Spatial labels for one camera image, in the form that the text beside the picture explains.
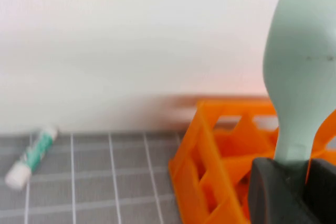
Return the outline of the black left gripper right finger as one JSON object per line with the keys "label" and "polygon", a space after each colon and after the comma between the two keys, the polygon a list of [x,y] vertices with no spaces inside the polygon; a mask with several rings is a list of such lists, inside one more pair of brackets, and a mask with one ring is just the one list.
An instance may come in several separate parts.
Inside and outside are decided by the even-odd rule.
{"label": "black left gripper right finger", "polygon": [[335,224],[335,165],[313,159],[304,190],[304,201],[317,219]]}

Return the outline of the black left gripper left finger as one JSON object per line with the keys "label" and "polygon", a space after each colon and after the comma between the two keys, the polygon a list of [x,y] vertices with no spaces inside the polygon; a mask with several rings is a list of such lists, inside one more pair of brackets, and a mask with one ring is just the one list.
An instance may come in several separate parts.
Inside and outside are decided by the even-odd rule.
{"label": "black left gripper left finger", "polygon": [[292,189],[288,173],[273,159],[253,160],[248,190],[250,222],[320,223]]}

